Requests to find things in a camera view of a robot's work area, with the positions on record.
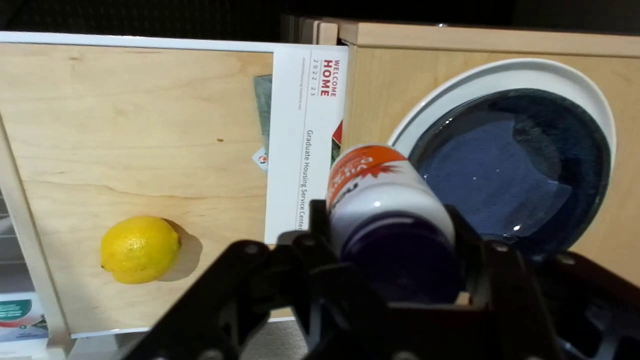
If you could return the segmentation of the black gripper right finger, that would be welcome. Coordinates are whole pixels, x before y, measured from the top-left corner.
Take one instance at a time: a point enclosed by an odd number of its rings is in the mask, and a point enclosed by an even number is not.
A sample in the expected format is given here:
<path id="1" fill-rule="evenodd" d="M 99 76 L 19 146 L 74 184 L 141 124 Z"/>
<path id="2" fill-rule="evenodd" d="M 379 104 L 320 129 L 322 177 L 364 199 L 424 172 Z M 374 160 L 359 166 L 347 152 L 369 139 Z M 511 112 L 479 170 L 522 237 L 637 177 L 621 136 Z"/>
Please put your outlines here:
<path id="1" fill-rule="evenodd" d="M 528 260 L 448 212 L 470 306 L 451 320 L 445 360 L 640 360 L 637 284 L 577 252 Z"/>

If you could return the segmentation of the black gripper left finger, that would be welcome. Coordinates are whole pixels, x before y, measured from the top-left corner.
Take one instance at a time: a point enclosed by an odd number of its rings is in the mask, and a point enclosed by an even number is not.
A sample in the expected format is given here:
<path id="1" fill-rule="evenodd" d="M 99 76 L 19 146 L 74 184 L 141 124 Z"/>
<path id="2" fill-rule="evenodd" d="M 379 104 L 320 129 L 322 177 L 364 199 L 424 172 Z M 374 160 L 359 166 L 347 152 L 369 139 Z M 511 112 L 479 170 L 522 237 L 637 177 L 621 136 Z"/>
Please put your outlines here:
<path id="1" fill-rule="evenodd" d="M 327 203 L 312 200 L 309 231 L 285 233 L 275 249 L 233 242 L 122 360 L 241 360 L 285 309 L 309 344 L 302 360 L 373 360 L 347 296 L 353 278 L 329 249 Z"/>

